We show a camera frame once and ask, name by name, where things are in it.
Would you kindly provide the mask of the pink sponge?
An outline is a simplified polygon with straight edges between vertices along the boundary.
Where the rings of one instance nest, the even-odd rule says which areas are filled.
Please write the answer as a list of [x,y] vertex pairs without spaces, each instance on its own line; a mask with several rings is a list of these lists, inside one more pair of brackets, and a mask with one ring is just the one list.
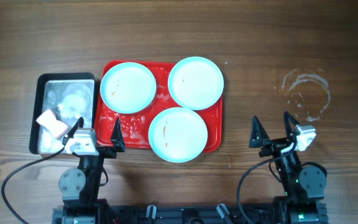
[[56,114],[51,109],[44,111],[36,119],[36,122],[46,128],[55,139],[60,139],[70,129],[69,125],[57,119]]

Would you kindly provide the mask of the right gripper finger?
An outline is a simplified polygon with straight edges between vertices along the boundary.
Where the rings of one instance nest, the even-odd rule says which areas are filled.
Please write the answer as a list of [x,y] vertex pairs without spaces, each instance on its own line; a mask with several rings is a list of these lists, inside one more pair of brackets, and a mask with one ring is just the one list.
[[271,140],[268,134],[266,133],[266,130],[262,126],[258,117],[254,116],[252,118],[252,130],[250,134],[249,147],[250,148],[264,147],[266,145],[269,145],[270,143]]
[[287,138],[292,141],[293,129],[291,126],[296,127],[299,124],[299,122],[288,111],[284,112],[283,117],[284,117],[284,125],[285,125]]

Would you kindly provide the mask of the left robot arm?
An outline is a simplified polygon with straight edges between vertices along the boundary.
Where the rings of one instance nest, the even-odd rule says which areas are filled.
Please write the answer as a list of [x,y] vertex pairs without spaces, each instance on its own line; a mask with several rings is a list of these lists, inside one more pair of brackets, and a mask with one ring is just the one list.
[[118,216],[105,199],[99,199],[101,175],[105,173],[105,159],[115,159],[118,152],[126,150],[121,131],[121,120],[117,119],[111,133],[112,146],[97,145],[93,128],[83,126],[79,118],[63,137],[63,145],[70,153],[80,158],[78,167],[66,170],[59,179],[63,207],[55,209],[52,223],[119,223]]

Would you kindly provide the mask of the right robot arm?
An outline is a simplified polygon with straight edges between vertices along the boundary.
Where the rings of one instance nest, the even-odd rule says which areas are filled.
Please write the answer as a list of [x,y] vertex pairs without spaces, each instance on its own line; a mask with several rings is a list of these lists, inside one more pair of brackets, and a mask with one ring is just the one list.
[[273,199],[265,223],[323,223],[328,219],[319,208],[324,198],[328,172],[316,162],[300,161],[299,152],[316,137],[312,125],[301,125],[290,113],[283,114],[284,138],[270,139],[258,117],[252,118],[249,147],[260,148],[261,162],[267,164],[270,172],[281,183],[284,196]]

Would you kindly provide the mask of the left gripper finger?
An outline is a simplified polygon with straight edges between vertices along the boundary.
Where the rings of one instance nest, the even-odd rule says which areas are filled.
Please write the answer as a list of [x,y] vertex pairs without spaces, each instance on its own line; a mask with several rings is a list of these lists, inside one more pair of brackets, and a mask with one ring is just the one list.
[[73,125],[73,127],[66,133],[63,137],[62,144],[66,144],[69,139],[74,138],[74,134],[78,128],[82,128],[84,124],[83,117],[80,117],[77,122]]
[[116,152],[125,152],[126,145],[121,130],[121,120],[118,118],[114,123],[112,134],[110,137],[112,147]]

